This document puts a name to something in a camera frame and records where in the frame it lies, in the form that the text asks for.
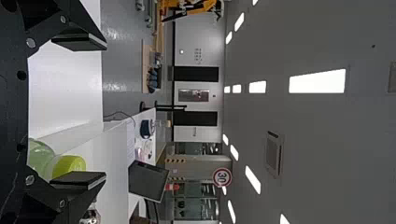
sign on wall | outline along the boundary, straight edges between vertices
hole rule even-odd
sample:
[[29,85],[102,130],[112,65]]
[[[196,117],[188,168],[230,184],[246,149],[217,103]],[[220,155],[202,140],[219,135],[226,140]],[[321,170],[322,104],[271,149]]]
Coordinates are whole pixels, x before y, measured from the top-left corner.
[[213,181],[219,188],[228,187],[233,181],[233,174],[227,168],[219,168],[213,173]]

computer monitor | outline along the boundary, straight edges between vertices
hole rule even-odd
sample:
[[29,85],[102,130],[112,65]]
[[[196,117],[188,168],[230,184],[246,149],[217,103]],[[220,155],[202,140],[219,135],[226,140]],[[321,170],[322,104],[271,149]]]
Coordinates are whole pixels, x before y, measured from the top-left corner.
[[169,171],[142,161],[134,161],[128,169],[129,192],[160,203]]

screw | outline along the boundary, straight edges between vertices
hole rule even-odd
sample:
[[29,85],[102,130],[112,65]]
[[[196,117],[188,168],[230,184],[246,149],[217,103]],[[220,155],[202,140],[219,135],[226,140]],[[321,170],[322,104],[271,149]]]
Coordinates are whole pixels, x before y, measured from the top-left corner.
[[25,179],[26,186],[31,186],[35,183],[35,177],[33,175],[28,175]]
[[59,202],[59,207],[60,208],[63,208],[63,207],[65,207],[66,206],[66,201],[65,200],[61,200],[60,202]]
[[22,152],[26,149],[26,146],[23,144],[17,144],[17,152]]
[[65,16],[61,16],[61,22],[62,23],[66,23],[66,17]]
[[[18,71],[17,78],[21,81],[24,81],[27,78],[27,74],[23,71]],[[21,147],[21,149],[23,149],[25,146],[22,144],[18,144],[18,147]]]
[[27,38],[26,44],[31,49],[35,48],[35,41],[32,38]]

wall vent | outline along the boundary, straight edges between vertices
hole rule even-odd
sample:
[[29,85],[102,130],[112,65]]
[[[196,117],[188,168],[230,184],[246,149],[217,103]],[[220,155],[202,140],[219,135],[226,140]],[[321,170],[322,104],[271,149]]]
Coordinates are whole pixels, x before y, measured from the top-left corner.
[[266,150],[266,168],[274,177],[282,175],[284,137],[277,133],[268,132]]

floor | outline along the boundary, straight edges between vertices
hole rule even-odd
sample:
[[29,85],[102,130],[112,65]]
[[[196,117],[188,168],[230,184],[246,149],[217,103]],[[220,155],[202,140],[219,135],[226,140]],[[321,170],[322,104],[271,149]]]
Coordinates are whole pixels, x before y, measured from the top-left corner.
[[[103,72],[103,113],[104,116],[116,111],[129,115],[139,113],[141,101],[146,106],[171,104],[172,82],[168,81],[168,70],[172,65],[173,26],[165,24],[165,53],[163,55],[163,76],[160,91],[153,94],[142,93],[142,40],[151,44],[153,36],[147,28],[145,18],[147,11],[136,11],[134,1],[101,0],[102,32],[107,39],[108,50],[102,53]],[[108,119],[124,119],[123,115],[115,115]],[[157,119],[170,119],[170,114],[157,113]],[[167,143],[171,140],[171,130],[157,130],[157,142]],[[167,209],[168,197],[164,196],[159,206],[161,223],[170,223],[170,211]]]

